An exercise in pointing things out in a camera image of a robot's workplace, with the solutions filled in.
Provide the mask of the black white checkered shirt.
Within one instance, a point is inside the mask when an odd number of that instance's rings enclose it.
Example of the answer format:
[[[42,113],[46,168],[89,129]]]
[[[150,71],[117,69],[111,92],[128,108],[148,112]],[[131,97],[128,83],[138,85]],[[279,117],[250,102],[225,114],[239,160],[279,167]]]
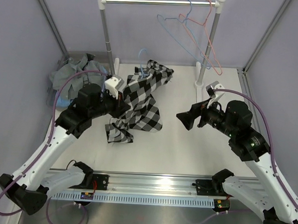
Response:
[[[149,60],[146,67],[135,67],[135,73],[127,76],[123,90],[123,101],[130,108],[105,125],[107,142],[132,143],[130,129],[158,132],[162,129],[160,111],[152,93],[166,85],[173,77],[174,70]]]

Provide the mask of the blue hanger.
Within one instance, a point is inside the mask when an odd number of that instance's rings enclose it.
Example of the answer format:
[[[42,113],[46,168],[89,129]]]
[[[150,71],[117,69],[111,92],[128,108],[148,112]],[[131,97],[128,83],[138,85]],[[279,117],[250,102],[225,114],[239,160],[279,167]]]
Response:
[[[147,69],[144,69],[144,66],[143,66],[147,55],[149,55],[149,54],[148,54],[148,50],[146,48],[140,49],[140,51],[138,53],[138,60],[139,60],[138,71],[139,71],[139,75],[140,75],[141,79],[147,78],[149,76]]]
[[[187,32],[185,31],[182,24],[184,24],[184,21],[181,21],[179,19],[179,14],[187,15],[188,12],[190,12],[190,18],[195,19],[199,22],[202,22],[204,18],[206,17],[208,10],[210,8],[210,5],[205,9],[207,11],[205,17],[203,18],[195,18],[196,12],[194,11],[195,3],[191,0],[186,0],[186,2],[189,4],[188,10],[185,13],[178,13],[175,16],[165,16],[158,14],[156,19],[157,22],[161,25],[161,27],[168,33],[168,35],[193,59],[201,63],[201,66],[205,68],[206,61],[204,58],[200,56],[200,52],[198,48],[195,46],[195,44],[192,42],[190,37],[188,36]],[[200,48],[202,50],[206,50],[205,48],[202,48],[202,42],[207,41],[206,35],[204,34],[203,28],[187,22],[188,27],[191,29],[191,31],[194,34],[194,37],[196,38],[198,44],[200,45]]]

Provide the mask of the light blue shirt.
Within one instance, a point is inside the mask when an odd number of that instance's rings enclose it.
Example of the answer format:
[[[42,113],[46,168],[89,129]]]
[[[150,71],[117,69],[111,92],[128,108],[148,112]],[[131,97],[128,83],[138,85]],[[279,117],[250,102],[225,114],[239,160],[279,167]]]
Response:
[[[56,101],[56,108],[67,108],[72,103],[73,99],[68,99],[69,92],[66,91],[65,94],[65,98],[63,98],[61,94],[59,95]]]

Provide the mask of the grey shirt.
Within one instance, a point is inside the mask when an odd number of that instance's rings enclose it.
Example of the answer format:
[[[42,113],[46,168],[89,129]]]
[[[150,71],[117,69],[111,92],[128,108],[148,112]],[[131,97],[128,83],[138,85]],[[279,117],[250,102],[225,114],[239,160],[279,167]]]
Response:
[[[96,84],[104,89],[108,71],[94,58],[93,54],[88,53],[79,60],[69,58],[63,62],[59,70],[49,74],[53,89],[60,91],[59,97],[62,100],[73,100],[86,84]]]

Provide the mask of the pink wire hanger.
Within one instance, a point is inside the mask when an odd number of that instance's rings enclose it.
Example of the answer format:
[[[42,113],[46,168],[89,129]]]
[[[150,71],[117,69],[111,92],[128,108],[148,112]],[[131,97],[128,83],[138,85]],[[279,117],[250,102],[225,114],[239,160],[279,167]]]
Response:
[[[211,32],[209,32],[208,29],[207,29],[207,23],[208,23],[208,20],[209,20],[211,14],[212,14],[212,9],[213,9],[213,6],[210,5],[210,8],[208,10],[208,13],[207,13],[206,17],[204,18],[204,20],[202,22],[199,22],[199,21],[197,21],[195,19],[190,18],[190,12],[188,12],[187,15],[179,14],[179,19],[181,21],[184,21],[185,22],[184,24],[182,24],[182,26],[184,27],[185,31],[187,32],[187,34],[190,37],[190,39],[192,40],[192,42],[198,48],[198,50],[200,52],[200,56],[205,59],[205,61],[206,61],[205,68],[213,69],[218,76],[221,76],[223,74],[223,70],[222,70],[222,67],[221,67],[220,62],[216,58],[216,53],[215,53],[215,50],[213,48],[213,42],[211,42]],[[209,59],[209,56],[210,55],[206,55],[206,50],[202,50],[200,48],[200,45],[198,44],[196,38],[194,37],[194,34],[191,31],[191,29],[188,27],[187,22],[196,24],[199,27],[202,27],[203,28],[204,34],[206,35],[207,42],[208,42],[207,48],[209,49],[209,52],[212,52],[213,53],[213,59],[214,59],[214,62],[216,62],[217,66],[215,66],[212,63],[212,61]]]

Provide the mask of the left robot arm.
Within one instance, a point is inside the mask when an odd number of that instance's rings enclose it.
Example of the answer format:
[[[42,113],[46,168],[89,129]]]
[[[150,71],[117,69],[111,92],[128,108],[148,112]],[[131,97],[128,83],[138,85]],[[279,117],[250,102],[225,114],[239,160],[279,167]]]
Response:
[[[106,85],[102,91],[97,84],[80,89],[67,109],[52,121],[47,140],[12,175],[0,176],[3,195],[28,215],[37,213],[55,194],[67,188],[93,186],[93,169],[79,161],[71,168],[51,177],[46,173],[62,153],[92,125],[92,120],[110,114],[118,117],[130,106],[123,101],[123,91]]]

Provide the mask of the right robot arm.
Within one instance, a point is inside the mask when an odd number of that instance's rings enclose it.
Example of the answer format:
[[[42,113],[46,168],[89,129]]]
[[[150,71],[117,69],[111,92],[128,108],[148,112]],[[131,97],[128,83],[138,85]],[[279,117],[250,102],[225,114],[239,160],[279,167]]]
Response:
[[[262,196],[242,183],[234,174],[223,169],[212,176],[215,194],[226,194],[238,199],[253,211],[263,224],[298,224],[298,199],[292,202],[280,185],[280,170],[271,162],[271,148],[264,137],[251,127],[252,112],[243,101],[230,101],[226,110],[218,102],[206,100],[193,104],[177,118],[191,130],[196,118],[199,128],[210,125],[229,138],[228,145],[261,183]]]

